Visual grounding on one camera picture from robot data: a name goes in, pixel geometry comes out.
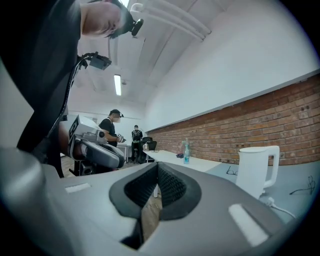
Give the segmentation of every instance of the man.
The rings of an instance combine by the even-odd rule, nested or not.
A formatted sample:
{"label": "man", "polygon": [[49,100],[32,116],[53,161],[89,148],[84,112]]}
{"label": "man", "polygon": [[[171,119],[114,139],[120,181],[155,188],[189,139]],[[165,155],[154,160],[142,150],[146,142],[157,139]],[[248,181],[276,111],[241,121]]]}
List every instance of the man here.
{"label": "man", "polygon": [[[94,0],[82,5],[75,0],[20,1],[18,6],[7,1],[5,7],[14,10],[14,18],[8,22],[1,17],[6,36],[1,58],[34,110],[17,147],[61,169],[58,156],[60,151],[68,153],[69,137],[56,120],[68,96],[78,40],[81,35],[116,38],[132,30],[133,17],[118,0]],[[47,137],[55,122],[55,129]],[[81,148],[76,146],[73,156],[81,155]]]}
{"label": "man", "polygon": [[139,147],[139,142],[143,137],[142,131],[139,130],[138,125],[134,126],[134,130],[131,132],[131,137],[132,137],[132,143],[131,143],[131,161],[134,164],[135,163],[135,158],[139,158],[140,155],[140,147]]}
{"label": "man", "polygon": [[104,131],[104,137],[108,140],[108,143],[114,147],[121,141],[116,135],[114,125],[114,123],[120,123],[121,116],[122,114],[119,110],[113,109],[110,111],[109,116],[99,124],[99,127]]}

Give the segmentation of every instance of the clear plastic bottle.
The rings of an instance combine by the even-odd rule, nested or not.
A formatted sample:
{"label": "clear plastic bottle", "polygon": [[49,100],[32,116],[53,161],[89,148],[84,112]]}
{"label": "clear plastic bottle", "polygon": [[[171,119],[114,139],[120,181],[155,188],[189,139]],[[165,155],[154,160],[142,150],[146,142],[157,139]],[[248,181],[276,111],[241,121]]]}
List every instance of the clear plastic bottle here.
{"label": "clear plastic bottle", "polygon": [[189,164],[190,160],[190,145],[188,138],[185,138],[185,141],[183,141],[184,144],[184,153],[183,153],[183,163],[184,164]]}

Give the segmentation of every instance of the gray device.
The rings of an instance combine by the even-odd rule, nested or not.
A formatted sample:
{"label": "gray device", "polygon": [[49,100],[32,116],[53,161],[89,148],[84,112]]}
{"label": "gray device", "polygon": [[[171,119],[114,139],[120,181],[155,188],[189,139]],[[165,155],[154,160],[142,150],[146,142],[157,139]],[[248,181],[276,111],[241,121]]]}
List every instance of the gray device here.
{"label": "gray device", "polygon": [[[267,255],[266,244],[280,245],[286,233],[272,210],[232,182],[169,163],[60,179],[54,167],[12,148],[0,149],[0,177],[4,206],[53,256]],[[163,209],[143,241],[141,210],[156,184]],[[238,216],[232,206],[242,207]],[[256,245],[250,240],[259,232],[241,225],[249,219],[267,236]]]}

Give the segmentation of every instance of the white electric kettle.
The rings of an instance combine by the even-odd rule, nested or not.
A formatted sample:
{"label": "white electric kettle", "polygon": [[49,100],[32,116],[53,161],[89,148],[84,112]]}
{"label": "white electric kettle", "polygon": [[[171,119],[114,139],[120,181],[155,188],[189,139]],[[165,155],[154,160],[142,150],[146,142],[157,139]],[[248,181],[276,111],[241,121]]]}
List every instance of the white electric kettle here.
{"label": "white electric kettle", "polygon": [[[273,156],[271,178],[267,178],[269,156]],[[235,184],[259,198],[264,189],[275,184],[278,174],[279,146],[246,147],[239,150],[239,169]]]}

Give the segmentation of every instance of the black-framed glasses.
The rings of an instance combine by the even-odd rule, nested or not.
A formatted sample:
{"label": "black-framed glasses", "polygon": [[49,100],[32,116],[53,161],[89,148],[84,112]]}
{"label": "black-framed glasses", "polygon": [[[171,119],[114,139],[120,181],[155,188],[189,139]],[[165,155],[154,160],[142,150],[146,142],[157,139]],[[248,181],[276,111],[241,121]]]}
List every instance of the black-framed glasses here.
{"label": "black-framed glasses", "polygon": [[229,175],[238,175],[238,171],[233,171],[233,170],[230,170],[231,168],[231,165],[229,166],[229,169],[226,171],[226,174],[229,174]]}
{"label": "black-framed glasses", "polygon": [[293,193],[297,192],[297,191],[305,191],[305,190],[309,190],[310,191],[310,195],[313,193],[313,191],[315,190],[316,188],[316,182],[314,181],[314,178],[312,177],[312,175],[310,175],[308,177],[308,188],[302,188],[302,189],[297,189],[293,192],[291,192],[289,195],[292,195]]}

